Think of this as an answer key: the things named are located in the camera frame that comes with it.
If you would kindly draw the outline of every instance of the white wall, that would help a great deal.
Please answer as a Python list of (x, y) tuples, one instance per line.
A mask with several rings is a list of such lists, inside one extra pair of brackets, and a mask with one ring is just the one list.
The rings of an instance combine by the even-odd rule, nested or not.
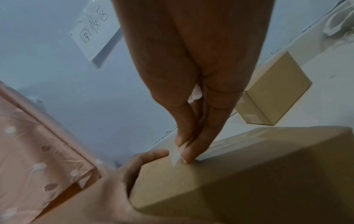
[[(278, 0), (260, 61), (336, 2)], [(123, 38), (100, 69), (80, 52), (69, 31), (86, 3), (2, 0), (0, 80), (40, 98), (48, 113), (101, 159), (123, 163), (165, 136), (174, 121), (151, 99)]]

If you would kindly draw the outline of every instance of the large cardboard box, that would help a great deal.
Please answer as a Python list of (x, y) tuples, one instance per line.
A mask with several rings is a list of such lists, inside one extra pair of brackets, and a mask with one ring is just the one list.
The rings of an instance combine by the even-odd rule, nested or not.
[(286, 52), (255, 70), (235, 109), (246, 123), (274, 125), (311, 84)]
[(354, 223), (350, 128), (258, 128), (214, 143), (201, 158), (144, 165), (133, 206), (230, 224)]

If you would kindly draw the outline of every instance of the hand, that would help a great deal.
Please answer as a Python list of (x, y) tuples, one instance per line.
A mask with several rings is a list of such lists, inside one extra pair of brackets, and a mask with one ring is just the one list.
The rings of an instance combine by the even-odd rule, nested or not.
[[(113, 0), (134, 64), (188, 141), (187, 162), (208, 149), (258, 60), (273, 0)], [(189, 105), (196, 84), (203, 98)]]
[(213, 224), (190, 218), (149, 216), (137, 212), (130, 204), (129, 193), (141, 166), (168, 154), (168, 150), (156, 150), (135, 156), (112, 175), (102, 178), (33, 224)]

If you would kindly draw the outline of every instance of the floor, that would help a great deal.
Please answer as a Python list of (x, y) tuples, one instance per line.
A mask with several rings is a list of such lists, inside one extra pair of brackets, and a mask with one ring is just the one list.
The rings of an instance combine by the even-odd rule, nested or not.
[[(354, 128), (354, 42), (329, 49), (302, 66), (313, 85), (275, 125), (278, 127), (349, 126)], [(246, 124), (231, 116), (215, 139), (263, 125)], [(151, 149), (174, 150), (176, 130)]]

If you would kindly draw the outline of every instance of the pink fabric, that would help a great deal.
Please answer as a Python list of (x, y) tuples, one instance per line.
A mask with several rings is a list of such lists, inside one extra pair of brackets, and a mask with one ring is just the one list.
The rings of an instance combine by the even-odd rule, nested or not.
[(53, 118), (2, 82), (0, 147), (1, 224), (28, 224), (74, 182), (84, 188), (110, 171)]

